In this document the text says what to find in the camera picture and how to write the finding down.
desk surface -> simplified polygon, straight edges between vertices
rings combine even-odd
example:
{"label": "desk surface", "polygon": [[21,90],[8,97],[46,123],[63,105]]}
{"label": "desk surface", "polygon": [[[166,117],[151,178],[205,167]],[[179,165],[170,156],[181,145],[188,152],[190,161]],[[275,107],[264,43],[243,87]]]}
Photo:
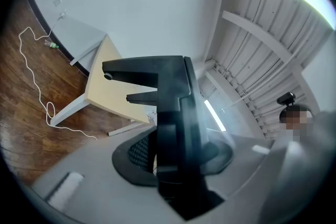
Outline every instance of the desk surface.
{"label": "desk surface", "polygon": [[92,64],[85,89],[85,100],[119,116],[148,123],[144,107],[126,101],[127,94],[138,92],[136,87],[129,83],[104,78],[102,63],[120,58],[112,40],[106,35]]}

ceiling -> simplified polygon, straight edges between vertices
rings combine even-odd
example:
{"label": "ceiling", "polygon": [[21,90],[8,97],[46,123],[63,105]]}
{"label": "ceiling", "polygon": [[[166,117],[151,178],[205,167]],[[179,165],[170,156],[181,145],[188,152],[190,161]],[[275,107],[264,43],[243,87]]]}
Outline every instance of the ceiling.
{"label": "ceiling", "polygon": [[[214,70],[226,79],[240,97],[259,86],[284,64],[281,55],[270,44],[265,44],[256,35],[222,18],[223,11],[239,15],[248,23],[260,28],[285,47],[288,55],[300,46],[292,61],[302,70],[323,45],[331,28],[324,19],[303,0],[220,0],[213,37],[206,50],[206,59],[214,59]],[[244,102],[253,114],[266,138],[273,138],[279,132],[279,113],[283,109],[276,99],[288,91],[293,92],[298,103],[311,105],[307,89],[299,83],[300,75],[285,67],[273,80],[246,98]],[[200,80],[202,95],[209,99],[225,127],[233,134],[247,133],[235,109],[225,112],[222,108],[231,104],[225,100],[208,77]]]}

baseboard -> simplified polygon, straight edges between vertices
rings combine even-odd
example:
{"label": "baseboard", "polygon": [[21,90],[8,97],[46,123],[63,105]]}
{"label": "baseboard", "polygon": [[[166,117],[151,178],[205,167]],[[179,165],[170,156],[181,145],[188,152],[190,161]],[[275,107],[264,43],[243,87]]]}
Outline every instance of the baseboard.
{"label": "baseboard", "polygon": [[[42,15],[40,9],[38,8],[35,0],[28,0],[28,2],[30,4],[31,9],[33,10],[37,20],[39,21],[42,28],[44,29],[44,31],[46,33],[49,33],[51,29],[50,29],[47,21],[44,19],[44,17]],[[59,50],[69,60],[69,62],[73,60],[74,57],[68,52],[68,50],[59,41],[59,39],[56,37],[56,35],[53,32],[51,32],[51,34],[50,34],[50,39],[59,46]],[[87,77],[89,76],[89,71],[86,68],[84,68],[79,62],[76,62],[73,66],[78,68],[85,76],[87,76]]]}

white cable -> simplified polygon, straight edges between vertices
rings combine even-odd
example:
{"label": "white cable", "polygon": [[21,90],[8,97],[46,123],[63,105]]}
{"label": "white cable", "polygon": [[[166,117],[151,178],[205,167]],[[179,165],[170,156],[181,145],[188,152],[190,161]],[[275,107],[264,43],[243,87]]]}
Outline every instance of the white cable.
{"label": "white cable", "polygon": [[[39,38],[36,38],[36,37],[35,37],[35,34],[34,34],[34,32],[33,32],[33,30],[32,30],[29,26],[28,26],[25,30],[23,30],[23,31],[19,34],[19,40],[20,40],[20,53],[21,53],[22,56],[25,58],[25,61],[26,61],[26,67],[31,71],[31,73],[32,73],[32,75],[33,75],[33,82],[34,82],[35,86],[37,87],[37,89],[38,89],[38,93],[39,93],[39,98],[38,98],[38,99],[39,99],[41,105],[43,106],[43,108],[44,108],[45,111],[46,111],[46,122],[47,122],[47,124],[48,124],[50,127],[54,127],[54,128],[58,128],[58,129],[67,129],[67,130],[70,130],[70,131],[73,131],[73,132],[81,132],[83,135],[85,135],[85,136],[87,136],[87,137],[93,137],[94,139],[98,140],[96,137],[87,135],[87,134],[85,134],[85,133],[84,133],[83,131],[81,131],[81,130],[72,130],[72,129],[67,128],[67,127],[57,127],[57,126],[52,126],[52,125],[49,124],[49,122],[48,122],[48,117],[49,117],[50,119],[52,119],[52,118],[55,117],[55,114],[56,114],[55,106],[54,106],[54,104],[51,103],[51,102],[48,102],[46,106],[41,102],[41,89],[40,89],[40,87],[36,84],[36,82],[35,82],[34,72],[33,72],[33,71],[30,69],[30,67],[28,66],[27,58],[26,58],[26,56],[25,56],[25,55],[22,53],[22,51],[21,51],[21,48],[22,48],[21,35],[22,35],[26,30],[30,29],[30,31],[33,33],[34,39],[35,39],[36,41],[38,41],[38,40],[40,40],[41,38],[49,37],[50,34],[51,34],[51,32],[52,32],[52,30],[53,30],[53,28],[55,27],[55,25],[57,24],[57,22],[58,22],[61,18],[62,18],[62,17],[59,17],[59,18],[57,19],[57,21],[55,22],[54,26],[53,26],[52,29],[50,30],[50,33],[49,33],[48,36],[41,36],[41,37],[39,37]],[[48,113],[48,105],[49,105],[49,104],[53,107],[53,110],[54,110],[54,115],[53,115],[53,116],[50,116],[50,114]]]}
{"label": "white cable", "polygon": [[305,42],[301,42],[300,46],[297,48],[297,50],[292,54],[292,56],[272,75],[270,76],[267,80],[265,80],[263,83],[261,83],[259,86],[254,88],[252,91],[250,91],[247,95],[243,96],[242,98],[238,99],[237,101],[233,102],[232,104],[226,106],[223,108],[225,111],[226,109],[230,108],[231,106],[235,105],[236,103],[240,102],[241,100],[249,97],[251,94],[255,93],[258,91],[261,87],[265,86],[270,80],[272,80],[275,76],[277,76],[288,64],[289,62],[298,54],[300,51],[301,47],[304,45]]}

power outlet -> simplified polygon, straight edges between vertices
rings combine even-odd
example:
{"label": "power outlet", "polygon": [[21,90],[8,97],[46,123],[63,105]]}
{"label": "power outlet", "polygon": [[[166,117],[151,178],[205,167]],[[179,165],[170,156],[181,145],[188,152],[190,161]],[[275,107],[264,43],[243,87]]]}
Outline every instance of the power outlet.
{"label": "power outlet", "polygon": [[61,3],[62,3],[62,0],[54,0],[55,7],[57,7]]}

